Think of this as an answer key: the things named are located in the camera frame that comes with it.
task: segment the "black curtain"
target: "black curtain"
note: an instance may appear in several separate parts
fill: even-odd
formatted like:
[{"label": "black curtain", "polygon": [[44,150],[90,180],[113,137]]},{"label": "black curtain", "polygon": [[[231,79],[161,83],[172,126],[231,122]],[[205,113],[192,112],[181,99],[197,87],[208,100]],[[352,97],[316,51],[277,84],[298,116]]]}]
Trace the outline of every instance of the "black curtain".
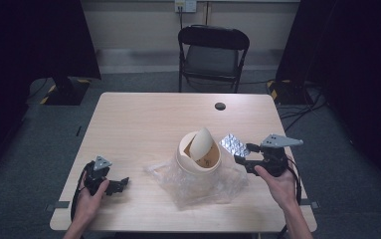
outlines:
[{"label": "black curtain", "polygon": [[30,84],[54,76],[100,79],[81,2],[0,1],[0,153]]},{"label": "black curtain", "polygon": [[277,76],[321,84],[354,145],[381,170],[381,1],[331,2],[301,0]]}]

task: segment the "clear plastic bag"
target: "clear plastic bag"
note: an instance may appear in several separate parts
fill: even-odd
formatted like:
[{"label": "clear plastic bag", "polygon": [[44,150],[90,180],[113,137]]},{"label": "clear plastic bag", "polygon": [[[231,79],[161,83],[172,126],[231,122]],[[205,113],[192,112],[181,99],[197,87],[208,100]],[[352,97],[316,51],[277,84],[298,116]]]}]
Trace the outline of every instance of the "clear plastic bag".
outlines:
[{"label": "clear plastic bag", "polygon": [[221,164],[207,174],[193,174],[181,168],[176,159],[177,150],[170,160],[147,166],[145,170],[180,208],[198,203],[230,203],[248,185],[248,177],[245,167],[237,164],[223,146],[219,148]]}]

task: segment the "black folding chair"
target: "black folding chair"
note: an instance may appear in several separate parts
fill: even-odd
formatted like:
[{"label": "black folding chair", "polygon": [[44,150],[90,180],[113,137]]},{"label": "black folding chair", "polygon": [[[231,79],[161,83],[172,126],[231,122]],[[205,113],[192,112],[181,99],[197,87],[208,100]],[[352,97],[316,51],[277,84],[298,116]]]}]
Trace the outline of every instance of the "black folding chair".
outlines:
[{"label": "black folding chair", "polygon": [[237,29],[192,25],[181,29],[178,42],[178,92],[181,93],[183,76],[187,83],[189,78],[231,83],[234,93],[237,92],[250,46],[246,34]]}]

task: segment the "chair backrest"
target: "chair backrest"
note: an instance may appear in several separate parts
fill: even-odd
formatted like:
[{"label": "chair backrest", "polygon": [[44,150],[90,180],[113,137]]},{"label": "chair backrest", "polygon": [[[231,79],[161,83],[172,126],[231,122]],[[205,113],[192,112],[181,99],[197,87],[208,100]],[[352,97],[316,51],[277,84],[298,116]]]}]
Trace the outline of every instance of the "chair backrest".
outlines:
[{"label": "chair backrest", "polygon": [[213,27],[206,25],[191,25],[178,33],[180,48],[182,44],[209,48],[232,50],[248,50],[250,40],[237,29]]}]

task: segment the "gray carpet floor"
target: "gray carpet floor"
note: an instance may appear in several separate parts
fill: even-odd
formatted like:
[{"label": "gray carpet floor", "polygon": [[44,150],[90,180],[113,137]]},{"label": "gray carpet floor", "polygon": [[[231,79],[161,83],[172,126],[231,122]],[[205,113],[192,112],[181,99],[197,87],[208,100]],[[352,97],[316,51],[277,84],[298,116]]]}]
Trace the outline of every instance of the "gray carpet floor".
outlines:
[{"label": "gray carpet floor", "polygon": [[[239,93],[265,94],[266,86],[261,82],[273,79],[275,73],[245,71]],[[0,160],[0,238],[62,238],[63,232],[50,228],[52,212],[47,206],[59,199],[98,97],[104,92],[177,92],[177,78],[176,72],[102,75],[102,81],[93,81],[81,105],[75,107],[40,105],[53,83],[44,79],[34,82],[23,125]],[[183,92],[232,92],[229,86],[214,84],[184,83]],[[311,88],[309,93],[315,98],[319,90]],[[318,102],[324,103],[325,98],[320,97]],[[284,118],[305,106],[277,108]],[[283,126],[291,125],[295,119],[283,119]],[[318,224],[313,236],[381,238],[381,173],[351,145],[335,112],[327,106],[310,111],[286,134],[304,141],[292,152],[305,191],[318,205],[313,208]],[[85,238],[110,236],[112,233],[91,232]]]}]

